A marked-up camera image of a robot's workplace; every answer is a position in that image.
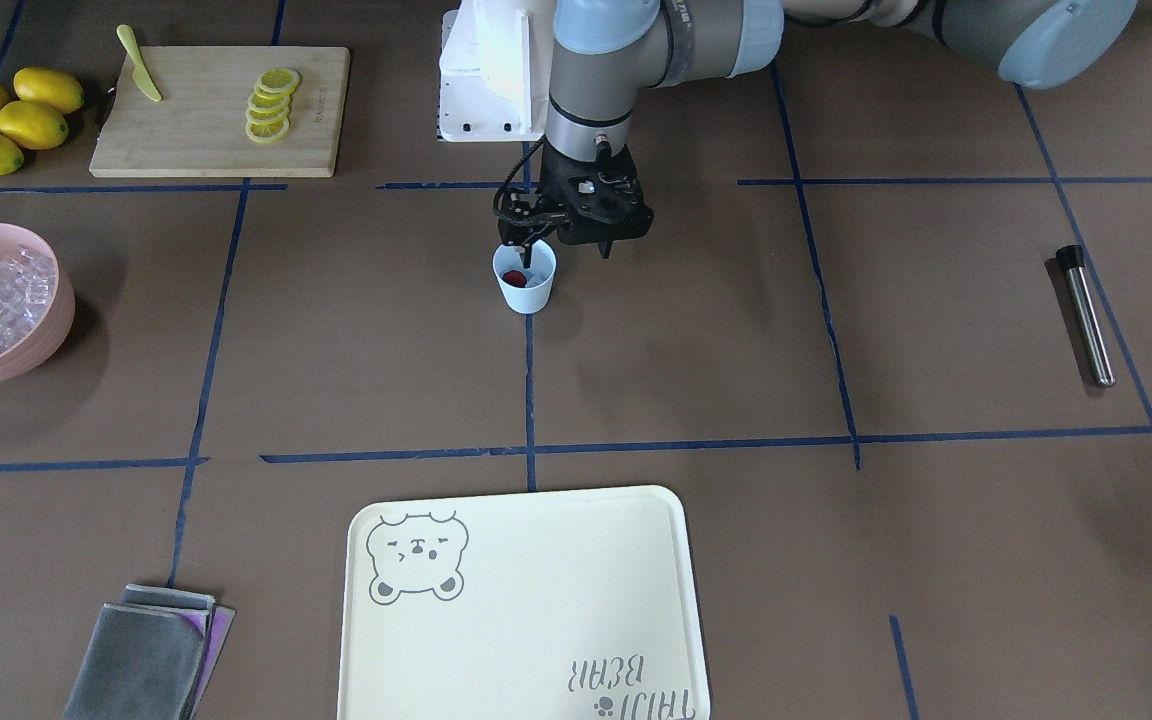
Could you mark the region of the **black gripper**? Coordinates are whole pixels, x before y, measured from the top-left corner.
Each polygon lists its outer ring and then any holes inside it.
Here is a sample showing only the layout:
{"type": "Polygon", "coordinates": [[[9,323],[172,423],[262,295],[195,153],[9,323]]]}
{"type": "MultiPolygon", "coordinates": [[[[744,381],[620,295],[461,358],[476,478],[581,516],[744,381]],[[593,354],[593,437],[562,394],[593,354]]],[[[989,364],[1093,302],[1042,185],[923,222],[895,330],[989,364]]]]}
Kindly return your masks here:
{"type": "Polygon", "coordinates": [[[530,273],[535,242],[558,234],[564,245],[594,243],[600,259],[614,243],[645,236],[654,211],[644,199],[631,149],[613,154],[596,150],[594,161],[579,161],[550,145],[526,150],[497,187],[494,215],[505,247],[505,273],[530,273]],[[535,152],[541,154],[539,184],[525,192],[511,184],[535,152]]]}

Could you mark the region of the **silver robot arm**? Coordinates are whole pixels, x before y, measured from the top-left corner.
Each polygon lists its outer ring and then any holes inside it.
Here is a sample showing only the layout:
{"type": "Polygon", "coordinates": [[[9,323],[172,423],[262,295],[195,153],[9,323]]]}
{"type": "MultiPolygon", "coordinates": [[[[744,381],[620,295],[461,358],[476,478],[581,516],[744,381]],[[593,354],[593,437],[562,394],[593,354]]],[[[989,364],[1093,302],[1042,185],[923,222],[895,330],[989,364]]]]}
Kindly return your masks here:
{"type": "Polygon", "coordinates": [[[529,266],[552,234],[602,256],[645,236],[654,213],[628,149],[637,96],[768,67],[786,26],[905,29],[1014,85],[1056,88],[1111,50],[1135,10],[1134,1],[554,1],[539,185],[498,187],[500,245],[529,266]]]}

